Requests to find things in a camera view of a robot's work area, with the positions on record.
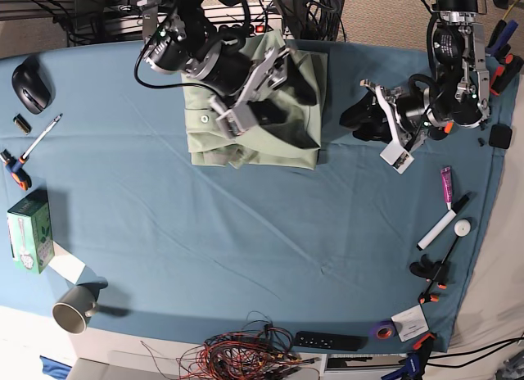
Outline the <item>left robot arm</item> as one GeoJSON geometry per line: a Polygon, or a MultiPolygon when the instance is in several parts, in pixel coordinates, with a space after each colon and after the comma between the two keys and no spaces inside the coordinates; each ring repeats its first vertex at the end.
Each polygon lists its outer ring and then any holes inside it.
{"type": "Polygon", "coordinates": [[[426,138],[446,137],[452,124],[476,128],[490,116],[490,73],[478,0],[435,0],[429,6],[427,56],[431,73],[413,74],[406,89],[368,80],[364,97],[341,114],[340,126],[361,141],[397,139],[408,152],[426,138]]]}

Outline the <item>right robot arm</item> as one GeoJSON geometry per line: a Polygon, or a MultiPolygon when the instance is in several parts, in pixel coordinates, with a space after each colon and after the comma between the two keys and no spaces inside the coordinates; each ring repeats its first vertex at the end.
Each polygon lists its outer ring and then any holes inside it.
{"type": "Polygon", "coordinates": [[[267,47],[260,59],[242,53],[251,35],[247,0],[220,0],[242,6],[237,27],[215,28],[201,6],[203,0],[170,0],[166,17],[147,38],[138,57],[162,74],[181,72],[187,86],[211,92],[216,123],[229,138],[260,124],[282,124],[287,116],[269,95],[287,90],[301,105],[313,106],[317,94],[299,71],[288,47],[267,47]]]}

